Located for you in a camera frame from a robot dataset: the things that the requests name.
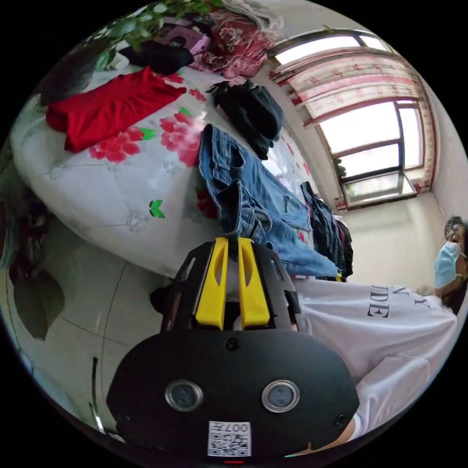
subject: curtain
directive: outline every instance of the curtain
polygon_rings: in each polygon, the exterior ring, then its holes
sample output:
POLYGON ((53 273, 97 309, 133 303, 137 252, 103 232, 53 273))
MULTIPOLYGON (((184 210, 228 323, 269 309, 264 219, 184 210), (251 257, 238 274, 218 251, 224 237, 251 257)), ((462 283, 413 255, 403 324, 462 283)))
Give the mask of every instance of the curtain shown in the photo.
POLYGON ((270 79, 287 93, 305 128, 379 102, 417 101, 424 148, 419 190, 431 189, 437 154, 435 121, 419 75, 400 55, 368 47, 328 50, 280 65, 270 72, 270 79))

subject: yellow clip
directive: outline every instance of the yellow clip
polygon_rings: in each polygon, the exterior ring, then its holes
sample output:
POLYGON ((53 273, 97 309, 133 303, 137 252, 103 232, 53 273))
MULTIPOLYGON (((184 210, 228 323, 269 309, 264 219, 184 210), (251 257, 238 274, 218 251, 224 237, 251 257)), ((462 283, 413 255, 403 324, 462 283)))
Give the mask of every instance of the yellow clip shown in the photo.
POLYGON ((267 300, 258 273, 252 241, 239 238, 239 299, 242 329, 267 325, 270 321, 267 300))
POLYGON ((196 310, 195 319, 200 325, 223 329, 228 277, 228 240, 218 237, 206 273, 205 284, 196 310))

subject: face mask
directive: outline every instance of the face mask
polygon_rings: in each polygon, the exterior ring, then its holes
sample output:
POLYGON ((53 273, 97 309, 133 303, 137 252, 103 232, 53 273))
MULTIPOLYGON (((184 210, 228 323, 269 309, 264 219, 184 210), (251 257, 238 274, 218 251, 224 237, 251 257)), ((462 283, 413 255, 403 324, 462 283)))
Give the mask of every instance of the face mask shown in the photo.
POLYGON ((456 242, 447 242, 440 249, 434 264, 436 288, 443 288, 447 284, 450 284, 457 276, 462 276, 456 273, 456 263, 460 255, 463 255, 460 244, 456 242))

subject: white t-shirt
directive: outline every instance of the white t-shirt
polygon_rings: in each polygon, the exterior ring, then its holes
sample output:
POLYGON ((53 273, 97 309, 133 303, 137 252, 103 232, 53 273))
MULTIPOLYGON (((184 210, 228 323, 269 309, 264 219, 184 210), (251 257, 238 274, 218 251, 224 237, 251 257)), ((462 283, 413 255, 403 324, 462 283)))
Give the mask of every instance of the white t-shirt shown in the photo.
POLYGON ((296 290, 307 333, 334 349, 356 381, 359 409, 351 439, 415 401, 454 344, 457 317, 435 296, 313 279, 298 281, 296 290))

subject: red shirt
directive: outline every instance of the red shirt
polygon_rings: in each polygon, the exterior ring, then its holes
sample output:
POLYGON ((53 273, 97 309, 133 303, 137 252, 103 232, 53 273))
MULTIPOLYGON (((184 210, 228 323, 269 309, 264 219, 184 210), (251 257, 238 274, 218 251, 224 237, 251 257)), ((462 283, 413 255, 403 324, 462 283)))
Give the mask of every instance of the red shirt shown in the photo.
POLYGON ((78 153, 126 130, 186 91, 166 84, 146 67, 51 104, 46 121, 54 130, 67 134, 65 149, 78 153))

